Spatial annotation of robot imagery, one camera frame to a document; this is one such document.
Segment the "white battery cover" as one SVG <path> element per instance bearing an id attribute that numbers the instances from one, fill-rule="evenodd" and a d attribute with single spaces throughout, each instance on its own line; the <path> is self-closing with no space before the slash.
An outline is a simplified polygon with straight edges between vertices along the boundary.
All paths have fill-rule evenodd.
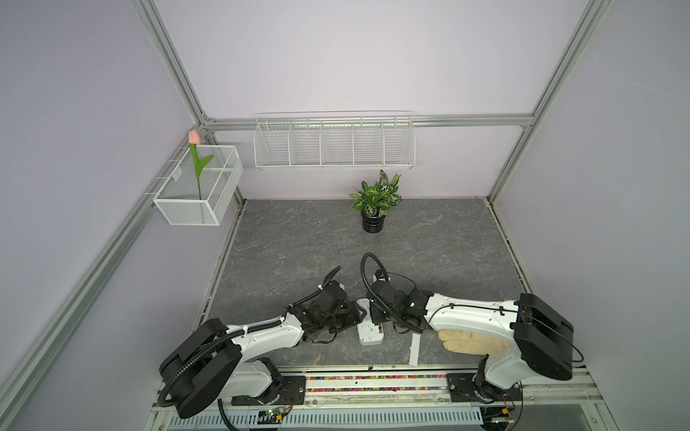
<path id="1" fill-rule="evenodd" d="M 420 355 L 420 333 L 414 333 L 411 336 L 411 346 L 409 355 L 409 365 L 412 367 L 417 367 L 419 365 L 419 355 Z"/>

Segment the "white alarm device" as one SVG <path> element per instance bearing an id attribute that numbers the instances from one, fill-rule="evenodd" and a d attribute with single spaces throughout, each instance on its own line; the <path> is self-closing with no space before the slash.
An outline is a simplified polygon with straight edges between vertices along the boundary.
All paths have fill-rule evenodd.
<path id="1" fill-rule="evenodd" d="M 358 299 L 356 305 L 364 311 L 357 325 L 359 344 L 363 347 L 378 346 L 383 343 L 385 334 L 382 323 L 374 323 L 371 303 L 367 298 Z"/>

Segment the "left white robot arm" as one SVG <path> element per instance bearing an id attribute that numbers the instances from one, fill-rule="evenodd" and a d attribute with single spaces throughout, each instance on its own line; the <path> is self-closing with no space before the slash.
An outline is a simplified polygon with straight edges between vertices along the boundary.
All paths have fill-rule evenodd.
<path id="1" fill-rule="evenodd" d="M 205 321 L 161 364 L 163 387 L 156 406 L 175 407 L 180 418 L 191 418 L 227 398 L 273 404 L 294 399 L 290 384 L 267 356 L 302 342 L 320 343 L 360 323 L 364 307 L 348 298 L 331 270 L 316 292 L 287 305 L 276 317 L 258 323 L 225 325 Z"/>

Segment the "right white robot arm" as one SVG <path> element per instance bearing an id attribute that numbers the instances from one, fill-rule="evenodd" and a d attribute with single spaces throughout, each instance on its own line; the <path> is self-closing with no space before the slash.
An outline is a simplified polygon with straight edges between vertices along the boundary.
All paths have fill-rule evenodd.
<path id="1" fill-rule="evenodd" d="M 534 294 L 517 300 L 485 302 L 452 298 L 413 289 L 396 288 L 389 272 L 374 253 L 360 261 L 367 298 L 380 321 L 390 321 L 409 332 L 436 332 L 454 353 L 482 357 L 474 385 L 507 390 L 525 379 L 542 376 L 569 381 L 575 358 L 573 325 Z"/>

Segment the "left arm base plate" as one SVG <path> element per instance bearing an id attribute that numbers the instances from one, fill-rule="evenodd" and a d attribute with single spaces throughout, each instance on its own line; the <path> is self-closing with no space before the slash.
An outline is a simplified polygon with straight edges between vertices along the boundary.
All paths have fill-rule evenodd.
<path id="1" fill-rule="evenodd" d="M 288 375 L 274 380 L 268 388 L 256 397 L 248 395 L 235 396 L 232 406 L 260 405 L 303 405 L 307 389 L 307 379 L 303 375 Z"/>

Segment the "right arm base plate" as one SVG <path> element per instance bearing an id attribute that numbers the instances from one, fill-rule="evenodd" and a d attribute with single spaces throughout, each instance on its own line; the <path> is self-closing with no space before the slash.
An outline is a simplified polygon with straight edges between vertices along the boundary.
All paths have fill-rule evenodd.
<path id="1" fill-rule="evenodd" d="M 475 374 L 449 373 L 446 374 L 451 402 L 479 402 L 491 404 L 494 402 L 519 402 L 522 391 L 518 384 L 509 389 L 501 389 L 491 384 L 475 381 Z"/>

